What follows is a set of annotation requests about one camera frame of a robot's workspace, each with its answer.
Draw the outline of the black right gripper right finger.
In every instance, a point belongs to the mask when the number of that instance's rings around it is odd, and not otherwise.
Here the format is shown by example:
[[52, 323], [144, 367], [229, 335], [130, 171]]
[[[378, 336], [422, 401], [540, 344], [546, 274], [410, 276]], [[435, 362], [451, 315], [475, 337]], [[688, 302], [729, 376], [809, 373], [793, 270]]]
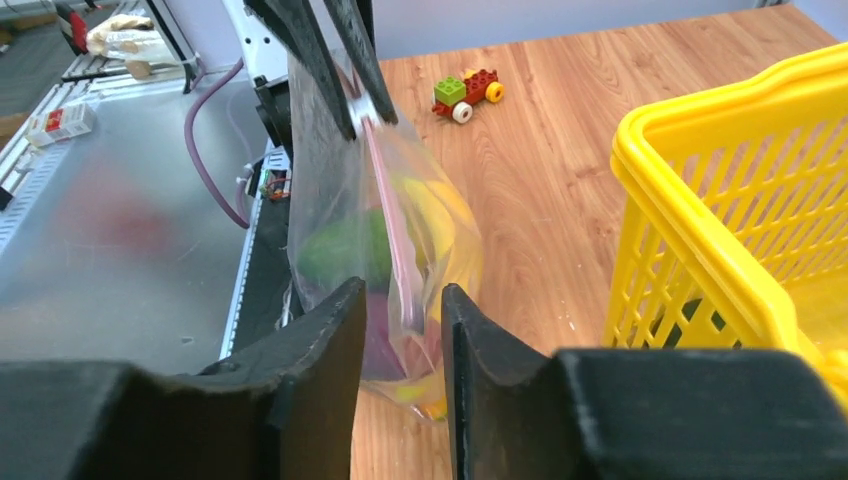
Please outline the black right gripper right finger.
[[843, 479], [847, 422], [774, 350], [562, 349], [546, 356], [442, 294], [457, 479]]

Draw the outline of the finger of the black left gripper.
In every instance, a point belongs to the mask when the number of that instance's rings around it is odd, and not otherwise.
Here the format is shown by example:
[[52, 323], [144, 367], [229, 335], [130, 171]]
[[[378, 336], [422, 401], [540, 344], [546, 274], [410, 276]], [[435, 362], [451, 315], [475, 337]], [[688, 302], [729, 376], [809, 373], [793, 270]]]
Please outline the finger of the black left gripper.
[[246, 0], [245, 6], [311, 75], [342, 137], [355, 140], [348, 97], [311, 2]]
[[396, 125], [398, 115], [360, 12], [359, 1], [326, 0], [324, 4], [377, 115], [384, 123]]

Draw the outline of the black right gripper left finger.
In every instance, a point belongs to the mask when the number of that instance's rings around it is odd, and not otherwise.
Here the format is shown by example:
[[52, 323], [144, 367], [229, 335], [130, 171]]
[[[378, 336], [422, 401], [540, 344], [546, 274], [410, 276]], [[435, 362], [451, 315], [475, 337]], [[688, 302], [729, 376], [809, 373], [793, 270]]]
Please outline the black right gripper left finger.
[[346, 479], [366, 330], [350, 278], [196, 375], [127, 362], [1, 366], [5, 479]]

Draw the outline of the purple toy eggplant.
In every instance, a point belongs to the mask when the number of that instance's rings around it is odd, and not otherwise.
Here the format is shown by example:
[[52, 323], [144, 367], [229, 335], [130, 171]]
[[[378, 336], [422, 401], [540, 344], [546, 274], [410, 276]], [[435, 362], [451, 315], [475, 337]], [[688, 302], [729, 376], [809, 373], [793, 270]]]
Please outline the purple toy eggplant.
[[402, 355], [398, 356], [390, 339], [388, 297], [367, 295], [367, 328], [361, 378], [363, 381], [396, 382], [422, 378], [442, 364], [440, 327], [429, 320], [424, 349], [409, 337], [401, 337]]

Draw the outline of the green toy mango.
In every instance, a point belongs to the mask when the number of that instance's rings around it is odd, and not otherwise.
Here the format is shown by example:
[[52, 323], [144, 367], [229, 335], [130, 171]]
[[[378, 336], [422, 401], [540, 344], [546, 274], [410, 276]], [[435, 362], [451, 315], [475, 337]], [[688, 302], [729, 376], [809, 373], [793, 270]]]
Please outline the green toy mango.
[[321, 290], [333, 290], [356, 276], [370, 291], [386, 293], [392, 259], [383, 210], [356, 212], [312, 233], [298, 251], [296, 270]]

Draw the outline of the clear zip top bag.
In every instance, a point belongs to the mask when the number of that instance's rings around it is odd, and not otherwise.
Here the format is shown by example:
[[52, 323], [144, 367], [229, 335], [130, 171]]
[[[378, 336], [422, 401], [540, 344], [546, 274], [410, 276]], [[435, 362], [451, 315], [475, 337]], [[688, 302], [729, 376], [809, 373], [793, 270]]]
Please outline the clear zip top bag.
[[406, 119], [385, 124], [344, 54], [335, 57], [356, 136], [338, 130], [316, 80], [289, 64], [293, 131], [288, 255], [305, 310], [364, 281], [364, 388], [429, 420], [447, 414], [442, 293], [477, 297], [483, 244], [472, 211]]

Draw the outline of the yellow toy banana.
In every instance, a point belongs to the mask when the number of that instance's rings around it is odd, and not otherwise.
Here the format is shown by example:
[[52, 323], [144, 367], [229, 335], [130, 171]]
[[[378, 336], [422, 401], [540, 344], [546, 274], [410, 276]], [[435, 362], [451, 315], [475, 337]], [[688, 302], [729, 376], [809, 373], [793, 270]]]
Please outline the yellow toy banana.
[[482, 239], [471, 209], [447, 178], [396, 176], [392, 185], [408, 219], [416, 262], [425, 276], [426, 306], [441, 307], [442, 290], [461, 286], [479, 293], [483, 273]]

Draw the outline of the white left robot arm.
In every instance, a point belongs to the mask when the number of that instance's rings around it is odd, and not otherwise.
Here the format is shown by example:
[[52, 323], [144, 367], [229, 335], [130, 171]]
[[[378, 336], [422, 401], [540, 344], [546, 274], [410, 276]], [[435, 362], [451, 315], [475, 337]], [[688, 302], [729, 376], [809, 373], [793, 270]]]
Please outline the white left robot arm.
[[329, 35], [322, 31], [310, 1], [226, 1], [224, 6], [242, 42], [241, 62], [259, 99], [257, 113], [273, 144], [288, 156], [293, 155], [290, 56], [317, 82], [319, 97], [345, 139], [354, 140], [359, 127], [354, 116], [356, 95], [343, 91], [347, 77], [331, 55], [334, 43], [352, 61], [361, 94], [369, 99], [376, 117], [385, 124], [398, 123], [374, 48], [371, 1], [326, 1], [332, 21]]

